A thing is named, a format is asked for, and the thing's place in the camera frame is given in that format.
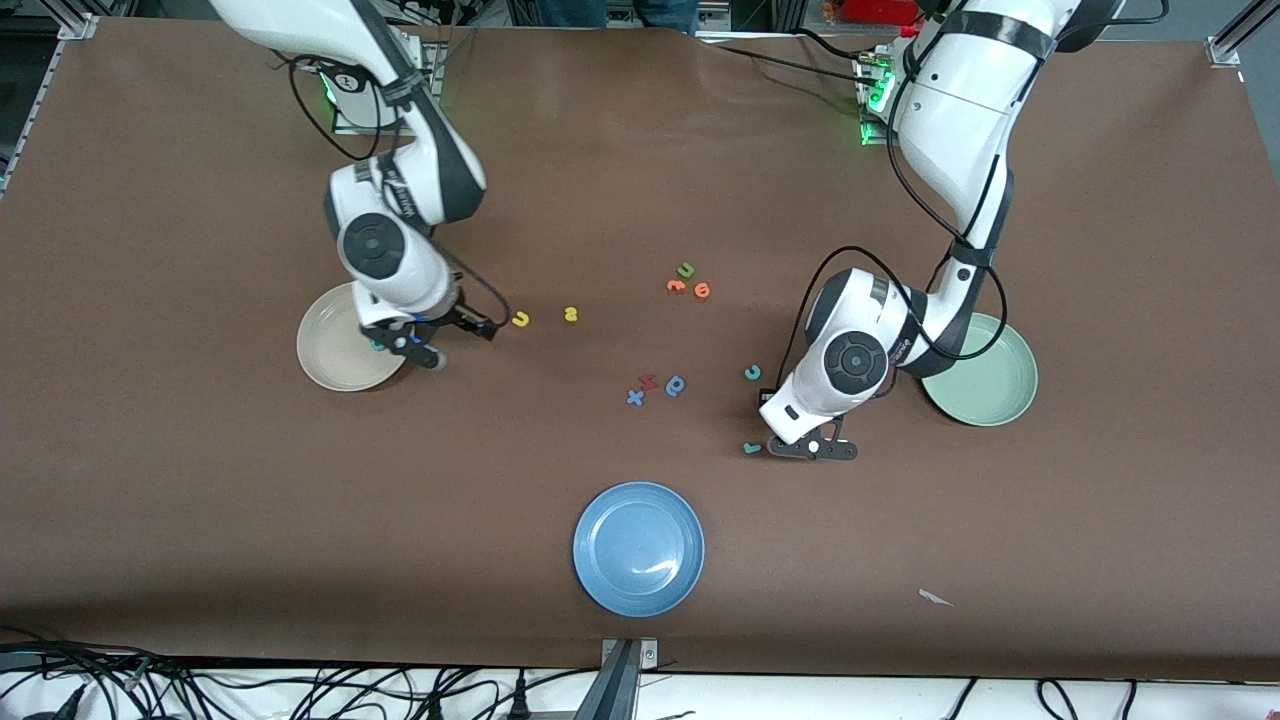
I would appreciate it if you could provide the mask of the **beige plate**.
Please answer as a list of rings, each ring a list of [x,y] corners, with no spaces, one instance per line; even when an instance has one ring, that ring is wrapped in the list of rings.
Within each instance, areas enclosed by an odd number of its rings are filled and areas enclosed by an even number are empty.
[[[337,286],[316,299],[296,336],[296,355],[307,377],[344,393],[371,389],[404,365],[403,357],[374,348],[361,333],[353,286]]]

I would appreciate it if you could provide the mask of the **blue plate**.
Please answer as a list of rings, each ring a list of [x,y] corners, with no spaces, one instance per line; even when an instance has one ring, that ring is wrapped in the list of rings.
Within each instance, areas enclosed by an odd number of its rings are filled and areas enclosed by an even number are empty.
[[[622,618],[655,618],[682,603],[705,562],[705,537],[692,506],[646,480],[613,486],[584,509],[572,560],[582,589]]]

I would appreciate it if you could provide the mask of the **green plate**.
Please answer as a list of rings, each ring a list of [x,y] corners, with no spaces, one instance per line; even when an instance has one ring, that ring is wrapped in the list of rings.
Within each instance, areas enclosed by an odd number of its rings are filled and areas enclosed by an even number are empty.
[[[927,397],[942,413],[972,427],[998,427],[1018,419],[1033,404],[1038,366],[1029,343],[1011,325],[998,333],[996,316],[972,316],[964,354],[988,342],[978,357],[955,363],[938,375],[922,379]]]

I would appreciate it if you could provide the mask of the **brown table cover sheet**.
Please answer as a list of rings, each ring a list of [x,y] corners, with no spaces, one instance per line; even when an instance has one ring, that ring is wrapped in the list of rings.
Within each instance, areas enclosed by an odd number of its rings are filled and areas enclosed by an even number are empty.
[[[294,355],[346,281],[343,159],[274,58],[212,20],[67,46],[0,200],[0,623],[193,656],[586,667],[648,635],[680,671],[1280,679],[1280,186],[1198,44],[1059,55],[1019,118],[996,268],[1032,407],[965,427],[901,377],[847,416],[856,460],[803,462],[742,451],[744,369],[773,375],[832,249],[919,284],[947,246],[847,90],[663,29],[457,40],[488,192],[439,240],[531,322],[445,329],[445,370],[356,395]],[[705,537],[655,618],[573,569],[584,509],[634,480]]]

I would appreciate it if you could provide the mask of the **red box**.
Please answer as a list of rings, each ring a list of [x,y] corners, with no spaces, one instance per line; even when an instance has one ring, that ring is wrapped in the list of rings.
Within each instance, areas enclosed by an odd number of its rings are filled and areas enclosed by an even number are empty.
[[[915,0],[840,0],[838,17],[854,24],[913,26],[920,13]]]

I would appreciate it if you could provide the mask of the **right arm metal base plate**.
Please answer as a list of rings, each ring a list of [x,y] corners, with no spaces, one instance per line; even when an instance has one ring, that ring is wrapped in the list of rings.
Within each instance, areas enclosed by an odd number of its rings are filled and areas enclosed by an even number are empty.
[[[429,81],[433,96],[442,95],[448,46],[408,36],[402,42],[412,64]],[[381,99],[374,77],[362,68],[340,69],[323,65],[321,81],[332,109],[330,131],[335,135],[374,136],[403,126],[396,111]]]

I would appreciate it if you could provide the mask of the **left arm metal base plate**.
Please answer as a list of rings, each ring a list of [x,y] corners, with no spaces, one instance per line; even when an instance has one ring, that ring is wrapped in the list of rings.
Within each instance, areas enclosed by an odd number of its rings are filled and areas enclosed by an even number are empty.
[[[887,140],[890,110],[901,85],[900,50],[893,44],[882,44],[859,53],[852,61],[854,76],[860,81],[858,106],[863,145],[883,145]]]

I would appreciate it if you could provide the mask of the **aluminium table edge bracket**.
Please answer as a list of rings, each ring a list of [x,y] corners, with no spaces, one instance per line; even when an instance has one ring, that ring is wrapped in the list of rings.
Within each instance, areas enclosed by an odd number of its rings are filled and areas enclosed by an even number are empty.
[[[640,676],[657,669],[657,638],[605,638],[602,665],[572,720],[634,720]]]

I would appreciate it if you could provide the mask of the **aluminium table side rail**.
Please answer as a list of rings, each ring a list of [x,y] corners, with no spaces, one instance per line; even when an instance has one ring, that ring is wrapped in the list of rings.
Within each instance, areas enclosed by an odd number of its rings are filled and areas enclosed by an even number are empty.
[[[67,45],[93,36],[90,0],[0,0],[0,199],[19,167]]]

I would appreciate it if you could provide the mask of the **aluminium frame post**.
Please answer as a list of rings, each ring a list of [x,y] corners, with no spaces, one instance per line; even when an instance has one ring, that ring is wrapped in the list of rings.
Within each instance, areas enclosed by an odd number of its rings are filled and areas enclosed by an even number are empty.
[[[1249,0],[1216,35],[1210,36],[1204,49],[1213,68],[1238,67],[1239,51],[1272,19],[1280,17],[1280,0]]]

